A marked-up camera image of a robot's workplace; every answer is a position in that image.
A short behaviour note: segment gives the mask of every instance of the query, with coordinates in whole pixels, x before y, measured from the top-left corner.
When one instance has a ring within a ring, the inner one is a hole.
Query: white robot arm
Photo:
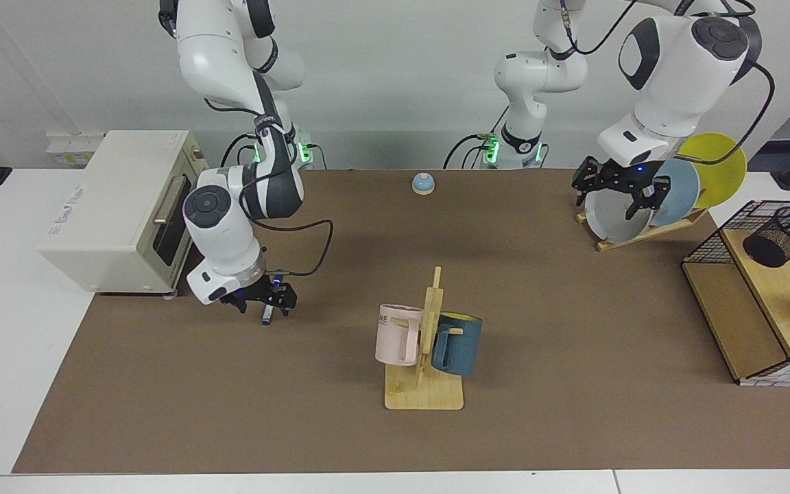
[[[711,109],[734,79],[748,70],[743,63],[745,57],[740,54],[728,54],[724,60],[707,50],[704,46],[714,47],[720,41],[698,42],[693,37],[695,23],[709,24],[710,28],[714,25],[716,32],[721,31],[720,22],[736,24],[737,30],[724,27],[726,35],[737,35],[743,41],[746,37],[739,29],[756,32],[750,18],[725,21],[716,16],[695,16],[730,12],[730,6],[722,0],[638,0],[631,2],[624,15],[633,3],[654,5],[675,16],[645,19],[621,48],[621,70],[630,84],[642,91],[641,98],[631,115],[603,132],[599,144],[623,166],[634,165],[634,160],[646,151],[650,154],[645,161],[671,157],[696,129],[699,117]],[[586,80],[584,54],[595,49],[577,50],[573,37],[573,32],[579,30],[584,4],[586,0],[539,0],[533,31],[545,44],[545,50],[508,54],[496,65],[496,85],[509,102],[505,124],[495,135],[499,144],[495,163],[498,168],[537,165],[540,134],[547,116],[540,96],[577,90]],[[759,38],[756,41],[755,59],[760,49]]]
[[[586,0],[566,0],[571,21],[580,19]],[[559,0],[539,0],[533,25],[542,52],[507,54],[496,64],[496,85],[508,96],[505,124],[496,132],[499,169],[535,165],[540,135],[548,115],[542,93],[567,93],[587,78],[587,62],[581,54],[571,56],[571,44],[562,27]]]
[[[208,169],[197,179],[182,212],[206,258],[188,274],[188,284],[204,304],[223,301],[244,312],[246,301],[255,300],[287,313],[297,295],[288,283],[273,287],[251,223],[289,217],[304,200],[294,129],[287,129],[291,122],[283,126],[282,106],[270,93],[270,85],[301,85],[303,62],[270,37],[275,27],[266,0],[162,0],[159,17],[178,41],[188,85],[207,103],[231,107],[209,103],[213,109],[254,115],[265,150],[257,165]]]
[[[573,181],[579,205],[591,191],[609,188],[630,194],[627,219],[639,209],[659,209],[670,182],[656,173],[676,156],[731,84],[752,67],[771,79],[756,64],[761,38],[750,18],[753,7],[738,13],[725,0],[640,1],[676,15],[646,18],[627,35],[619,62],[639,100],[629,115],[599,135],[610,159],[600,163],[587,156]]]

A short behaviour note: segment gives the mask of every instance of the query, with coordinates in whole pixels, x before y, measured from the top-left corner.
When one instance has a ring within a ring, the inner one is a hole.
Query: yellow plate
[[[724,134],[715,134],[715,132],[697,134],[684,143],[678,154],[697,157],[702,161],[716,160],[730,152],[736,144],[736,141]],[[718,165],[694,163],[693,167],[699,174],[700,190],[702,190],[695,206],[699,209],[718,206],[733,197],[739,187],[742,187],[745,175],[749,171],[743,150],[737,150],[733,156]]]

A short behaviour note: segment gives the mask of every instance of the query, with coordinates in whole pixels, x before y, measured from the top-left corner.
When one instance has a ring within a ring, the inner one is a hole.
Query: white table
[[[329,475],[8,475],[92,295],[35,251],[82,171],[17,169],[0,187],[0,492],[760,492],[789,471],[582,471]],[[751,199],[790,199],[750,174],[718,223]]]

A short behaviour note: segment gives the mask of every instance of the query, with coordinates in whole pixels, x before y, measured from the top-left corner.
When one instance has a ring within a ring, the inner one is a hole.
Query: brown table mat
[[[336,222],[298,308],[97,296],[15,473],[790,468],[790,388],[740,388],[678,262],[713,231],[606,253],[574,221],[571,172],[307,172],[289,220]],[[257,232],[270,267],[325,231]],[[485,320],[461,412],[389,412],[377,306]]]

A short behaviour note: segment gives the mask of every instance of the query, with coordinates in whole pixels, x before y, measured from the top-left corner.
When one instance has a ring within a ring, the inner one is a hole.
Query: mug
[[[432,366],[441,372],[470,375],[477,360],[483,321],[467,314],[442,312],[438,319]]]
[[[422,309],[383,304],[376,325],[376,359],[390,366],[413,366],[420,353]]]

